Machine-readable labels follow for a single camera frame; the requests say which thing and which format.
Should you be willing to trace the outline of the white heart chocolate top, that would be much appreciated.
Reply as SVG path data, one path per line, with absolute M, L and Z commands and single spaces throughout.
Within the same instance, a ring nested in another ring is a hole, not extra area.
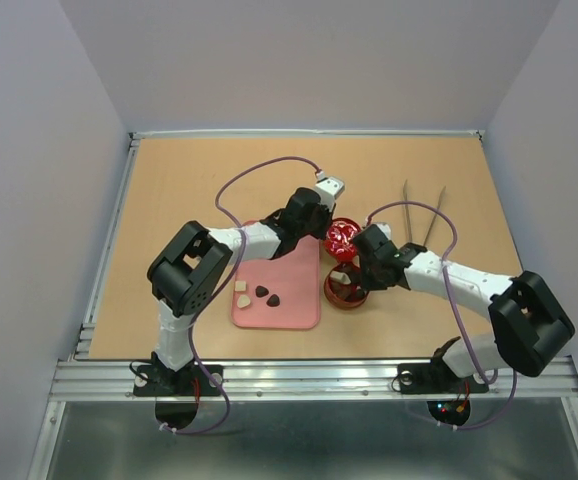
M 350 283 L 350 278 L 345 272 L 332 271 L 330 273 L 330 278 L 332 281 L 335 281 L 337 283 L 341 283 L 341 284 L 349 284 Z

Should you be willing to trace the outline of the white heart chocolate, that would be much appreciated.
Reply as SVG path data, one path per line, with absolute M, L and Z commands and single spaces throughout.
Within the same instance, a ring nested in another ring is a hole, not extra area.
M 337 283 L 341 283 L 341 284 L 349 284 L 350 283 L 350 278 L 345 272 L 332 271 L 330 273 L 330 278 L 332 281 L 335 281 Z
M 237 299 L 237 307 L 239 309 L 247 308 L 251 304 L 251 300 L 247 295 L 240 295 Z

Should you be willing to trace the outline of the red round tin lid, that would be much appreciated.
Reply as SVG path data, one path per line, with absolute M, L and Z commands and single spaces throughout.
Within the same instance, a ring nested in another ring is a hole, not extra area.
M 360 231 L 360 226 L 349 218 L 333 219 L 323 240 L 324 250 L 339 263 L 352 262 L 357 256 L 352 239 Z

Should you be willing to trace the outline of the red round tin box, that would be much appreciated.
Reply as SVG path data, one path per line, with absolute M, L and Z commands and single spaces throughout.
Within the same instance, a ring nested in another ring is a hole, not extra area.
M 323 291 L 328 302 L 339 309 L 362 306 L 369 292 L 361 287 L 361 271 L 354 263 L 340 263 L 326 276 Z

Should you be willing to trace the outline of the dark square chocolate top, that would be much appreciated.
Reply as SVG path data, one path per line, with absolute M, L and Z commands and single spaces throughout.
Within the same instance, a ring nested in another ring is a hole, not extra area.
M 353 287 L 351 285 L 332 283 L 331 290 L 335 296 L 345 299 L 353 292 Z

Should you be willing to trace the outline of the pink plastic tray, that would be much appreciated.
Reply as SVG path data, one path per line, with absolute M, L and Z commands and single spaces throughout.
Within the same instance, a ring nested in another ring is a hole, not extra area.
M 277 260 L 248 260 L 239 266 L 237 281 L 245 281 L 244 292 L 232 295 L 231 319 L 245 329 L 310 330 L 320 321 L 320 245 L 311 236 L 302 238 L 296 248 Z M 269 295 L 257 298 L 255 288 L 264 286 Z M 270 307 L 267 299 L 276 294 L 280 305 Z M 237 307 L 240 295 L 247 295 L 251 304 Z

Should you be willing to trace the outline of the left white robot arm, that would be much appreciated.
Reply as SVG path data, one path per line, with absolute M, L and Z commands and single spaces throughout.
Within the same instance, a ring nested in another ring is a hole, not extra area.
M 187 222 L 147 271 L 159 308 L 157 382 L 168 393 L 191 382 L 190 330 L 235 271 L 231 314 L 241 328 L 309 330 L 320 320 L 320 241 L 331 226 L 343 184 L 300 187 L 285 207 L 244 226 L 207 229 Z

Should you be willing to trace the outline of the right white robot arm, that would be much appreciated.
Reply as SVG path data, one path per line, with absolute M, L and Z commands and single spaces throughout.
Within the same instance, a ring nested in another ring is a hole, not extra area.
M 531 271 L 516 277 L 475 270 L 443 259 L 425 247 L 397 247 L 372 224 L 353 240 L 359 255 L 361 287 L 382 291 L 401 287 L 449 301 L 491 323 L 489 334 L 460 335 L 435 350 L 428 363 L 410 373 L 412 387 L 453 389 L 464 379 L 511 368 L 535 378 L 573 338 L 575 327 L 545 280 Z

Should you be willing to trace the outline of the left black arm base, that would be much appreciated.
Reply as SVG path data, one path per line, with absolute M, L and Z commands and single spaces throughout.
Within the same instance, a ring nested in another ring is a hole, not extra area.
M 223 366 L 209 365 L 206 369 L 212 380 L 194 360 L 174 371 L 152 353 L 145 362 L 129 363 L 129 371 L 134 376 L 133 395 L 155 400 L 155 419 L 162 430 L 173 434 L 192 433 L 200 401 L 221 397 L 216 382 L 223 382 Z

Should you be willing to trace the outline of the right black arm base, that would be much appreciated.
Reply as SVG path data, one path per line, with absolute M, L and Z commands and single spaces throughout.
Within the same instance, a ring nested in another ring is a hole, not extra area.
M 429 414 L 440 424 L 456 428 L 469 420 L 471 396 L 489 392 L 485 383 L 473 376 L 459 378 L 439 360 L 399 364 L 390 388 L 403 395 L 440 395 L 439 400 L 427 402 Z

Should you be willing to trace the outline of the dark heart chocolate left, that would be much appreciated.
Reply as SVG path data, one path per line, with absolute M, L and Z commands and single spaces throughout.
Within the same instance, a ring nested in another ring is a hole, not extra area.
M 257 286 L 255 288 L 255 295 L 257 298 L 264 298 L 269 295 L 269 290 L 264 286 Z

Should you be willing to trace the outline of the dark heart chocolate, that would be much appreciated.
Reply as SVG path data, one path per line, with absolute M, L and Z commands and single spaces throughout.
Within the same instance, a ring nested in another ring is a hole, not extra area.
M 255 295 L 257 298 L 264 298 L 269 295 L 269 290 L 264 286 L 257 286 L 255 288 Z
M 273 294 L 267 299 L 266 304 L 270 307 L 277 307 L 280 305 L 280 297 Z

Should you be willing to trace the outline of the white heart chocolate bottom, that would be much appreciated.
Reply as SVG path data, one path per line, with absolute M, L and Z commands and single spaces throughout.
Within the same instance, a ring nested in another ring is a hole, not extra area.
M 237 299 L 237 307 L 239 309 L 247 308 L 251 304 L 251 300 L 247 295 L 240 295 Z

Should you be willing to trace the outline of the aluminium front rail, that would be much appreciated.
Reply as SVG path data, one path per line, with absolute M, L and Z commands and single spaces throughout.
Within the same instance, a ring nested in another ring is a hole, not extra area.
M 295 360 L 227 361 L 221 386 L 234 402 L 289 400 L 405 400 L 395 380 L 419 361 Z M 137 401 L 126 362 L 65 361 L 54 373 L 49 399 L 63 402 Z M 517 398 L 578 398 L 573 360 L 557 358 L 536 377 L 518 377 Z

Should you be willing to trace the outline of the aluminium table frame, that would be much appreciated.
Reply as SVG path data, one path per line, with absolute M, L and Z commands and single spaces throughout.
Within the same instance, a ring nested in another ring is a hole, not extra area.
M 335 167 L 359 194 L 347 211 L 363 217 L 410 180 L 417 197 L 448 185 L 461 256 L 485 265 L 519 265 L 511 233 L 474 131 L 354 131 L 310 135 L 176 132 L 137 134 L 130 143 L 99 272 L 78 346 L 66 361 L 126 362 L 155 338 L 153 322 L 122 321 L 115 296 L 140 287 L 146 257 L 173 229 L 182 194 L 167 187 L 175 172 L 207 162 L 215 172 L 200 193 L 213 212 L 217 189 L 237 171 L 284 153 Z M 228 361 L 404 359 L 427 343 L 403 344 L 404 321 L 382 320 L 388 344 L 317 357 L 314 337 L 270 358 L 258 334 L 219 323 Z M 451 433 L 422 419 L 418 400 L 234 402 L 208 436 L 159 431 L 152 403 L 49 399 L 29 475 L 33 479 L 578 479 L 578 398 L 517 398 L 503 417 L 471 433 Z

